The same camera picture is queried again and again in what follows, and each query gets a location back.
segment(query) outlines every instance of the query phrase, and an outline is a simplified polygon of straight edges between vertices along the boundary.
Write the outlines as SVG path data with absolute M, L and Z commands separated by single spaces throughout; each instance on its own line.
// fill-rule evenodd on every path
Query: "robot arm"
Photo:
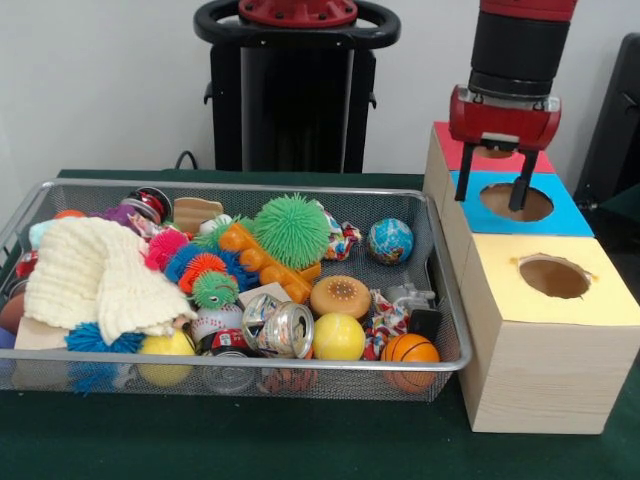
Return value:
M 464 201 L 478 145 L 520 151 L 509 208 L 524 208 L 538 152 L 560 123 L 550 96 L 577 0 L 481 0 L 469 85 L 454 88 L 450 130 L 464 142 L 456 200 Z

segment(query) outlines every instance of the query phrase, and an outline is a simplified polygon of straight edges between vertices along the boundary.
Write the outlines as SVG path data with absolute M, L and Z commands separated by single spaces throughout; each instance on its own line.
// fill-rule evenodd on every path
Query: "blue globe ball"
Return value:
M 397 265 L 411 255 L 413 233 L 397 218 L 385 218 L 371 227 L 367 243 L 369 252 L 380 263 Z

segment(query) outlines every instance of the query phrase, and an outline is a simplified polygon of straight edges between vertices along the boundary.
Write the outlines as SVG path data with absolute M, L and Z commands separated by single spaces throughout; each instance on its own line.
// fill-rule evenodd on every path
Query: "stacked boxes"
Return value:
M 437 204 L 474 344 L 460 381 L 481 432 L 602 432 L 640 346 L 640 308 L 541 155 L 522 212 L 522 158 L 474 158 L 454 200 L 462 144 L 431 137 L 425 192 Z

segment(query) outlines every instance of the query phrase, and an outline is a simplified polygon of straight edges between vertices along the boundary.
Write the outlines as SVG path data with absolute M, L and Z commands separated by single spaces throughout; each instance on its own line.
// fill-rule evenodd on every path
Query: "green spiky ball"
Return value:
M 218 310 L 238 299 L 238 284 L 229 275 L 203 273 L 193 284 L 193 301 L 202 308 Z
M 324 212 L 297 193 L 264 205 L 254 220 L 253 234 L 269 255 L 294 270 L 320 261 L 329 248 Z
M 219 247 L 218 241 L 220 240 L 222 234 L 229 230 L 229 227 L 234 223 L 239 223 L 247 230 L 249 230 L 249 233 L 253 233 L 253 220 L 242 215 L 236 215 L 231 219 L 231 223 L 220 225 L 213 232 L 205 233 L 204 235 L 198 235 L 193 239 L 193 243 L 200 247 L 216 249 Z

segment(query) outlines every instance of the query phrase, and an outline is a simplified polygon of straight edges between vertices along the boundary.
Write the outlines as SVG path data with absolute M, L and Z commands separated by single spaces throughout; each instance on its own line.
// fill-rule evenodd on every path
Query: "yellow ball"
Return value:
M 145 338 L 140 353 L 147 355 L 195 355 L 193 342 L 181 330 L 172 337 Z M 183 381 L 191 373 L 191 365 L 150 365 L 139 364 L 138 372 L 149 383 L 158 387 L 172 387 Z
M 328 313 L 315 324 L 313 354 L 320 360 L 360 360 L 365 335 L 351 315 Z

